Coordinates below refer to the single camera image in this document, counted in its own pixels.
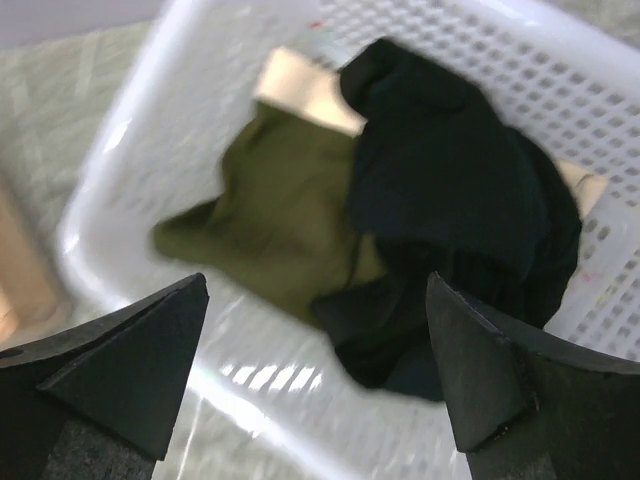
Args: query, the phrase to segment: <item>plastic bin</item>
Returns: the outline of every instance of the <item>plastic bin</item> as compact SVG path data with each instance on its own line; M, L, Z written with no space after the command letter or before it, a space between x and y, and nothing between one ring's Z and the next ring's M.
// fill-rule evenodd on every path
M420 49L483 85L506 121L554 156L608 177L585 220L580 269L547 329L638 359L640 54L530 0L176 0L88 155L61 226L70 284L113 310L197 270L157 257L149 229L220 192L216 162L249 118L268 51L315 21L353 52L381 35ZM321 478L469 478L443 407L362 392L321 334L206 273L208 320L156 478L210 478L213 409Z

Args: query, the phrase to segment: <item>beige cloth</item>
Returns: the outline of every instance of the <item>beige cloth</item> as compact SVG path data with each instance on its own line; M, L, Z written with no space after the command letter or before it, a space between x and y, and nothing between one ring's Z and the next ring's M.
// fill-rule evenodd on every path
M346 104L338 81L337 73L280 47L271 52L255 97L309 122L355 137L366 121ZM558 161L556 165L584 218L607 188L607 179L569 162Z

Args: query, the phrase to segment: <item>green fabric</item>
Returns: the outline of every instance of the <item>green fabric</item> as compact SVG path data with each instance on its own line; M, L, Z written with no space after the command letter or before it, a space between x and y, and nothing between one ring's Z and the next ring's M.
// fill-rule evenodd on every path
M355 142L258 103L222 160L222 196L157 225L156 249L214 266L317 326L313 300L386 273L347 216Z

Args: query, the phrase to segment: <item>brown box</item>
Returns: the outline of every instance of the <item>brown box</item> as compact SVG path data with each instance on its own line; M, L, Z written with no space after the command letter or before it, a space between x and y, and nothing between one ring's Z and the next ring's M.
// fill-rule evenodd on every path
M0 181L0 350L42 337L68 312L60 283Z

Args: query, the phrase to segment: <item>laundry basket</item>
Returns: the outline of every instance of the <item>laundry basket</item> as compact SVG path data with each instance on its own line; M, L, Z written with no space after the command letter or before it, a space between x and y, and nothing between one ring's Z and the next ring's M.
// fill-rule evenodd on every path
M305 37L317 22L330 41ZM355 53L382 35L478 82L506 122L556 158L608 177L547 330L638 359L640 55L529 0L176 0L109 114L62 223L70 284L113 310L198 270L159 258L149 230L221 192L216 162L250 116L270 49L306 38L321 57L327 45ZM469 478L444 407L359 390L323 335L206 274L207 323L156 478L211 478L215 409L319 478Z

